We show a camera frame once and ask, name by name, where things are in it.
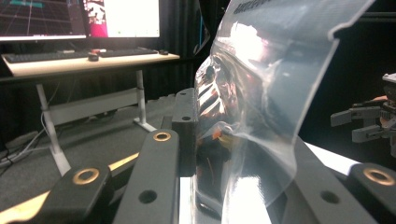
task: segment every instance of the metal desk leg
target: metal desk leg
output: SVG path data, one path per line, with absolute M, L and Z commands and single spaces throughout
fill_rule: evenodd
M 61 147 L 59 146 L 58 137 L 56 136 L 55 127 L 53 125 L 52 119 L 50 117 L 50 109 L 47 103 L 46 94 L 44 93 L 43 85 L 37 84 L 38 96 L 40 97 L 41 110 L 44 114 L 44 119 L 51 141 L 50 152 L 52 153 L 53 159 L 55 159 L 56 165 L 61 175 L 64 175 L 68 170 L 70 170 L 70 164 L 64 155 Z
M 137 103 L 139 105 L 139 118 L 134 119 L 134 122 L 149 132 L 157 130 L 148 123 L 146 123 L 146 106 L 145 106 L 145 88 L 143 86 L 143 72 L 139 70 L 136 72 L 137 82 Z

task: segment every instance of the black floor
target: black floor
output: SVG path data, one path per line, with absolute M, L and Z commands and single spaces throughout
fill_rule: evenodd
M 148 123 L 161 128 L 163 116 L 172 115 L 174 101 L 174 96 L 149 101 Z M 60 145 L 70 165 L 89 161 L 111 164 L 138 152 L 147 132 L 133 123 L 136 117 L 138 108 L 132 106 L 120 109 L 114 116 L 59 127 Z M 44 136 L 37 147 L 48 145 L 49 139 Z M 0 176 L 0 211 L 48 191 L 60 178 L 50 150 L 34 151 Z

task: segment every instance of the computer mouse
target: computer mouse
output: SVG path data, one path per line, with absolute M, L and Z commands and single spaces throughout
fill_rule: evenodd
M 90 62 L 98 62 L 99 61 L 99 56 L 95 53 L 89 53 L 88 54 L 88 61 Z
M 168 55 L 169 54 L 169 52 L 167 50 L 164 50 L 164 49 L 160 49 L 158 51 L 158 53 L 161 54 L 161 55 Z

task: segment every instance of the white surface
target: white surface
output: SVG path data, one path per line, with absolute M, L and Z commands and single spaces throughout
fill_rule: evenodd
M 14 77 L 24 77 L 33 75 L 56 74 L 64 71 L 84 71 L 97 68 L 121 67 L 134 64 L 155 63 L 180 58 L 175 54 L 145 54 L 135 56 L 99 58 L 98 62 L 90 62 L 87 58 L 66 59 L 34 63 L 8 63 L 9 70 Z
M 353 161 L 349 158 L 340 156 L 338 154 L 332 153 L 321 147 L 316 147 L 309 143 L 305 143 L 311 151 L 318 157 L 318 159 L 323 162 L 323 164 L 341 174 L 348 175 L 350 168 L 358 164 L 358 161 Z
M 192 223 L 192 178 L 180 178 L 180 201 L 179 201 L 178 223 L 189 224 Z
M 159 37 L 159 0 L 105 0 L 109 37 Z
M 61 173 L 61 176 L 64 176 L 64 174 L 67 173 L 71 169 L 69 161 L 67 160 L 66 156 L 64 155 L 63 151 L 54 153 L 51 151 L 53 159 L 56 162 L 56 166 L 58 167 L 59 172 Z
M 157 130 L 156 128 L 152 127 L 152 126 L 151 126 L 150 124 L 148 124 L 148 123 L 142 123 L 142 122 L 140 122 L 140 119 L 139 119 L 139 118 L 134 119 L 134 122 L 135 122 L 136 124 L 138 124 L 140 127 L 144 128 L 144 129 L 145 129 L 146 131 L 148 131 L 149 133 L 151 133 L 151 132 Z

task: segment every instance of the keyboard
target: keyboard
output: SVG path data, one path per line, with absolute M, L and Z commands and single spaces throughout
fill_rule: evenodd
M 88 52 L 8 54 L 4 58 L 9 63 L 31 63 L 63 59 L 88 58 Z
M 98 55 L 102 58 L 110 58 L 110 57 L 134 56 L 134 55 L 157 54 L 157 53 L 158 51 L 153 49 L 118 49 L 118 50 L 108 50 L 106 52 L 98 52 Z

